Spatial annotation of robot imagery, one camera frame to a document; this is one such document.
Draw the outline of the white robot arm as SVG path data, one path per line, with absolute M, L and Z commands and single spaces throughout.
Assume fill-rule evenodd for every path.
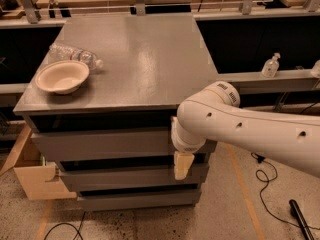
M 195 153 L 206 141 L 228 143 L 320 177 L 320 118 L 241 109 L 229 83 L 217 81 L 186 98 L 171 119 L 177 151 Z

